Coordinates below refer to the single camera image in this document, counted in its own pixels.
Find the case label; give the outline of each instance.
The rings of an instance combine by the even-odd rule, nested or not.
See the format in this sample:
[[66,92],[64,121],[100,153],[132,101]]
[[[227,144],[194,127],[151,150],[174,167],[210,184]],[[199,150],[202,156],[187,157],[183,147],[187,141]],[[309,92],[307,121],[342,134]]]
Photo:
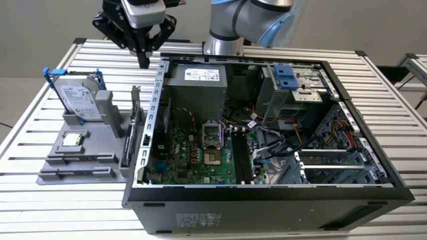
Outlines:
[[84,86],[62,86],[67,102],[72,108],[74,114],[87,121],[102,119],[99,108],[96,107],[92,93]]
[[176,224],[180,228],[218,227],[222,221],[222,213],[176,213]]
[[218,69],[186,69],[184,80],[190,81],[220,81],[220,70]]

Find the gray wall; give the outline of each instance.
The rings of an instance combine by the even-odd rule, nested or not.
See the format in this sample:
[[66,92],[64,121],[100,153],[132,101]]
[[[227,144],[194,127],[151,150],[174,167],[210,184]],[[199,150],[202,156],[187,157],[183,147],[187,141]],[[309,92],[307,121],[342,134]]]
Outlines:
[[[2,0],[0,76],[38,77],[55,67],[74,39],[100,39],[92,18],[102,0]],[[427,53],[427,0],[306,0],[293,48],[366,50],[378,64]],[[168,13],[176,39],[208,36],[210,0],[187,0]]]
[[[208,0],[168,9],[178,18],[172,38],[202,42],[208,36]],[[103,0],[2,0],[0,76],[38,77],[56,67],[75,38],[102,39],[92,18]]]
[[427,0],[307,0],[293,48],[365,50],[375,64],[427,53]]

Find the red cable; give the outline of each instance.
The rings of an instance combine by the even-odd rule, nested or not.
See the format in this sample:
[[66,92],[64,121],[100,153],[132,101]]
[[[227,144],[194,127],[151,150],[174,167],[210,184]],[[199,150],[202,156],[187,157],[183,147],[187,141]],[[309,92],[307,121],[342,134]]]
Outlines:
[[183,111],[186,111],[186,112],[190,114],[191,121],[192,121],[192,128],[194,128],[194,131],[196,132],[196,121],[195,121],[195,117],[194,117],[192,112],[191,112],[187,108],[183,108],[183,107],[174,108],[174,109],[172,109],[172,112],[174,112],[175,110],[183,110]]

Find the motherboard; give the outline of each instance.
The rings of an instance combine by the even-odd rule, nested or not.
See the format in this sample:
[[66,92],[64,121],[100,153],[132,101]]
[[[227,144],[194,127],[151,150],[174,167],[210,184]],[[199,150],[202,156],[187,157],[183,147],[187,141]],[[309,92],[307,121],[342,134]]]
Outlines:
[[[212,126],[200,129],[195,134],[192,129],[175,127],[171,131],[171,144],[167,159],[156,159],[154,166],[152,181],[156,184],[216,184],[232,185],[240,182],[240,165],[236,161],[236,151],[243,152],[247,158],[243,158],[244,164],[250,166],[250,175],[252,184],[264,184],[264,170],[251,164],[250,155],[258,148],[256,133],[244,132],[244,142],[240,142],[240,149],[235,150],[234,130],[219,127],[219,136],[215,137]],[[207,146],[211,141],[222,142],[223,146]]]

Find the robotic arm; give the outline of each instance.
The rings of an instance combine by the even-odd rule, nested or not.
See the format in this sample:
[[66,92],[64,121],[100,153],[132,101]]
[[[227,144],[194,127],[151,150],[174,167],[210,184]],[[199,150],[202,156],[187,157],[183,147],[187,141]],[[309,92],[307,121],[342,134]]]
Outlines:
[[[242,56],[243,41],[271,48],[278,46],[294,22],[294,0],[211,0],[207,55]],[[184,0],[103,0],[102,12],[92,24],[122,48],[136,55],[139,67],[150,67],[150,57],[175,31],[176,18],[167,8]],[[159,33],[150,37],[154,25]]]

